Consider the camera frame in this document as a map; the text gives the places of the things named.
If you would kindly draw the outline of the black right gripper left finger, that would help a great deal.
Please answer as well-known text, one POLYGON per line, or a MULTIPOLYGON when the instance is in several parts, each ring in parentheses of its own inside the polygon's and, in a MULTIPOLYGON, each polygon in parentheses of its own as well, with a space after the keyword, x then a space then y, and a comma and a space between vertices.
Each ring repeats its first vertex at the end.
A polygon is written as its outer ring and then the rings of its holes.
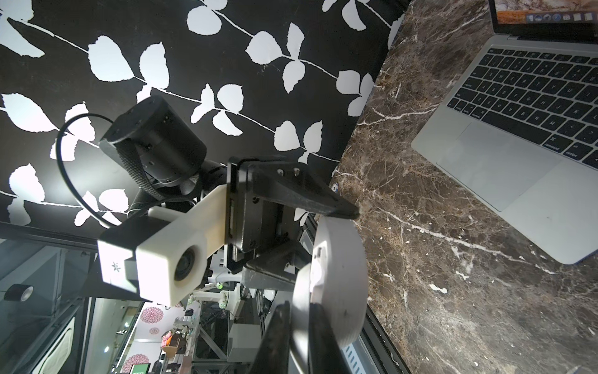
POLYGON ((287 374, 291 341, 291 304, 275 308, 250 374, 287 374))

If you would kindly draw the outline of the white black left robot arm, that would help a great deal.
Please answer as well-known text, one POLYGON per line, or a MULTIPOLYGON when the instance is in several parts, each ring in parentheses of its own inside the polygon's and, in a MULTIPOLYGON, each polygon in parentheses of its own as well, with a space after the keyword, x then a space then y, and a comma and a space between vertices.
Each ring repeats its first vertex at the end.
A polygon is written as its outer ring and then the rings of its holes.
POLYGON ((206 158, 206 145, 160 97, 112 121, 101 150, 138 185, 133 214, 98 240, 102 280, 173 305, 201 285, 226 250, 234 273, 288 249, 295 210, 353 220, 359 210, 308 165, 280 157, 206 158))

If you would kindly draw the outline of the white wireless mouse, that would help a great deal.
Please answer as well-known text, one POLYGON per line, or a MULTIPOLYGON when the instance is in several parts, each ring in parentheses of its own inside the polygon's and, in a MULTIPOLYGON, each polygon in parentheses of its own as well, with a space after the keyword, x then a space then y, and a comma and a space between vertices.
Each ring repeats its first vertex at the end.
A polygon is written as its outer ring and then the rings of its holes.
POLYGON ((308 351, 308 309, 324 308, 340 348, 358 339, 368 299, 368 269, 364 246, 352 220, 319 220, 311 263, 297 275, 291 302, 291 347, 308 351))

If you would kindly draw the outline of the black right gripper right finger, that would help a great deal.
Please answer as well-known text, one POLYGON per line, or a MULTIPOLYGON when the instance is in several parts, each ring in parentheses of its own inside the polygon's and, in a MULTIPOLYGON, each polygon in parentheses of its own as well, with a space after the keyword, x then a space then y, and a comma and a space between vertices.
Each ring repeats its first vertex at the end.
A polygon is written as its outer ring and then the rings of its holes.
POLYGON ((350 373, 325 310, 316 303, 309 306, 308 370, 314 374, 350 373))

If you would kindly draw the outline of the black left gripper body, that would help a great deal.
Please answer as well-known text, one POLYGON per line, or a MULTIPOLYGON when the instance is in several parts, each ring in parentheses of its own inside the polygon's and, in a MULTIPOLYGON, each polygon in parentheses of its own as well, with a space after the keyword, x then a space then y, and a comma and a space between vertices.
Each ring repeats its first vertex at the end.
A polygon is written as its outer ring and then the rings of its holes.
POLYGON ((280 158, 232 158, 227 164, 227 260, 248 262, 299 236, 294 209, 267 191, 290 165, 280 158))

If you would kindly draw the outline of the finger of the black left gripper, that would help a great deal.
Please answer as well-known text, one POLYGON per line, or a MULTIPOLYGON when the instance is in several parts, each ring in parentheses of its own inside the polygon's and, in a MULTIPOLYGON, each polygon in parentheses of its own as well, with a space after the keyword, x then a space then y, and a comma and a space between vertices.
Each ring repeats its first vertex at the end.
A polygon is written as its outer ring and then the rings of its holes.
POLYGON ((311 262, 311 254, 297 241, 287 241, 244 265, 241 284, 246 288, 294 291, 297 273, 311 262))
POLYGON ((332 218, 355 220, 360 210, 323 182, 308 165, 288 161, 244 163, 252 195, 286 207, 332 218))

